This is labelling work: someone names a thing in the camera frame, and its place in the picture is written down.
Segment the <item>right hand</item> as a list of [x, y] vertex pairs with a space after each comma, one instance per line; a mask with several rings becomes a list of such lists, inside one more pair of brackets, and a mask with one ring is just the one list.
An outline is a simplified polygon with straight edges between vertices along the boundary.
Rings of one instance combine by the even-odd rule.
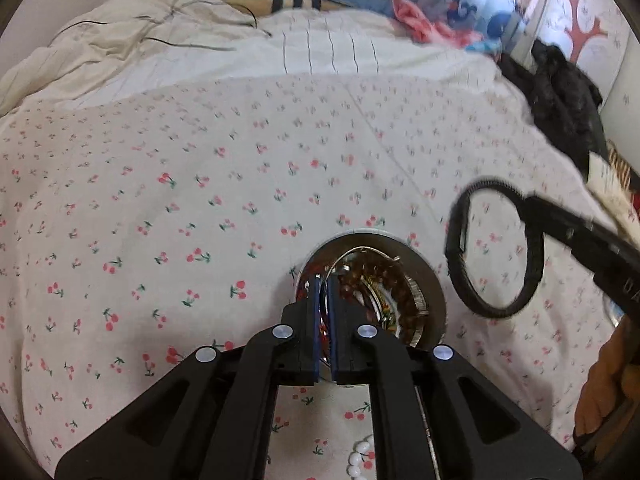
[[621, 398], [639, 400], [639, 365], [631, 363], [631, 346], [639, 342], [636, 328], [623, 316], [590, 367], [575, 410], [575, 441], [594, 434]]

